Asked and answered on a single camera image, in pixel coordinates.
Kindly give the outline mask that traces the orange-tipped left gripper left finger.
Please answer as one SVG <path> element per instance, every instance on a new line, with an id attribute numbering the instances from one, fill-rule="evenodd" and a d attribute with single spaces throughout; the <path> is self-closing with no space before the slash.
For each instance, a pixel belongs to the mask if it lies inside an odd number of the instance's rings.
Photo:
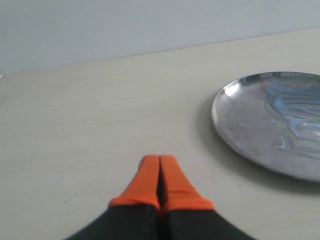
<path id="1" fill-rule="evenodd" d="M 146 155 L 126 189 L 107 210 L 69 240 L 157 240 L 160 157 Z"/>

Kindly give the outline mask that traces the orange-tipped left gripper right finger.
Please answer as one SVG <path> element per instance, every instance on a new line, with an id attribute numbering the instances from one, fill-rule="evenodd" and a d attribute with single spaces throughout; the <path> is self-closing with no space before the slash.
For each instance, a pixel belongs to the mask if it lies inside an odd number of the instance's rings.
<path id="1" fill-rule="evenodd" d="M 160 157 L 164 203 L 162 213 L 171 240 L 252 240 L 216 212 L 182 171 L 177 158 Z"/>

